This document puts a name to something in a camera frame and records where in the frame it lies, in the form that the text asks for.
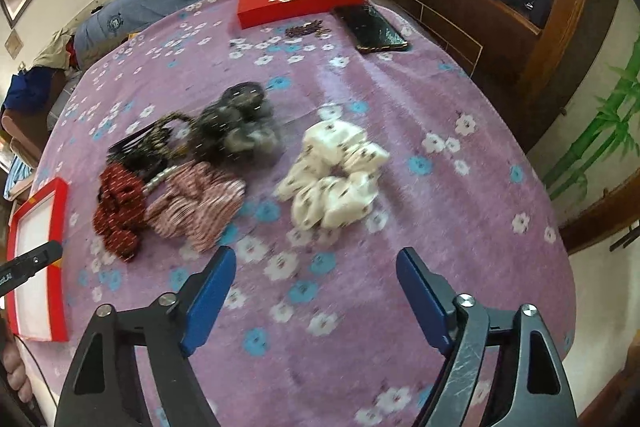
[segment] metal screw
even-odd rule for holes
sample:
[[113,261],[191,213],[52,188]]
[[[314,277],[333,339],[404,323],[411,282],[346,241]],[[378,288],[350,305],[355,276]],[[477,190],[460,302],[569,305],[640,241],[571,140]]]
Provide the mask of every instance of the metal screw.
[[98,317],[106,317],[107,315],[111,314],[111,310],[112,307],[110,304],[103,304],[102,306],[98,307],[98,309],[95,311],[95,314],[98,315]]
[[476,304],[476,300],[468,293],[461,293],[456,297],[456,302],[465,308],[471,308]]
[[175,293],[163,293],[159,298],[158,298],[158,303],[161,306],[171,306],[173,304],[175,304],[175,301],[177,301],[178,299],[175,296]]
[[522,310],[522,313],[527,315],[527,317],[533,317],[533,315],[536,315],[538,313],[538,308],[536,308],[533,304],[523,304],[520,309]]

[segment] black phone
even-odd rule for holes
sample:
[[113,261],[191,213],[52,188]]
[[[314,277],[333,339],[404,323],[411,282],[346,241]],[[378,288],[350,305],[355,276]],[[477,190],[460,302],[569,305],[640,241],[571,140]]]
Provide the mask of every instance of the black phone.
[[347,28],[356,49],[362,54],[409,48],[409,42],[371,4],[339,6],[333,13]]

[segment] cardboard box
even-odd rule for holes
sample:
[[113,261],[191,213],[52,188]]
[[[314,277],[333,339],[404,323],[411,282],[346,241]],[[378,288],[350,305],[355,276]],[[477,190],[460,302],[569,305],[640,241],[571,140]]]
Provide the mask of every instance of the cardboard box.
[[365,0],[239,0],[238,20],[242,29],[261,24],[330,12],[338,6],[364,4]]

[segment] purple blanket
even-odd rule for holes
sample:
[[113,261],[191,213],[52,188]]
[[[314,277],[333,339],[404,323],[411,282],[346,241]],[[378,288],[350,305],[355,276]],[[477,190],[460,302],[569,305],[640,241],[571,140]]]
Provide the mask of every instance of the purple blanket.
[[[100,303],[146,306],[210,257],[152,232],[130,264],[104,251],[91,219],[107,149],[171,110],[195,114],[247,81],[268,90],[287,151],[274,168],[239,172],[246,203],[221,240],[238,254],[236,282],[209,342],[191,357],[222,425],[410,425],[443,358],[396,280],[394,260],[407,246],[485,306],[534,303],[564,357],[575,289],[551,205],[460,67],[386,9],[411,51],[360,55],[329,14],[322,18],[332,32],[322,38],[286,38],[302,19],[240,31],[237,3],[204,0],[146,29],[85,74],[58,120],[34,187],[54,176],[70,184],[63,277],[71,340],[30,343],[54,390]],[[336,116],[390,152],[380,197],[363,222],[296,232],[290,202],[271,194],[304,130]],[[154,421],[168,425],[148,360],[141,375]],[[487,375],[472,417],[481,413]]]

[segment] pillow logo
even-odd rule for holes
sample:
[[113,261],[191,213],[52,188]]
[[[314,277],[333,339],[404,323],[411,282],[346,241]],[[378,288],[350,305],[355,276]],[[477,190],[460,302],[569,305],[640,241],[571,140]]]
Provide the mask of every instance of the pillow logo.
[[121,15],[118,13],[117,15],[114,15],[113,17],[111,17],[107,21],[107,29],[110,32],[116,32],[116,31],[118,31],[118,28],[120,28],[120,26],[122,26],[123,22],[124,21],[122,20]]

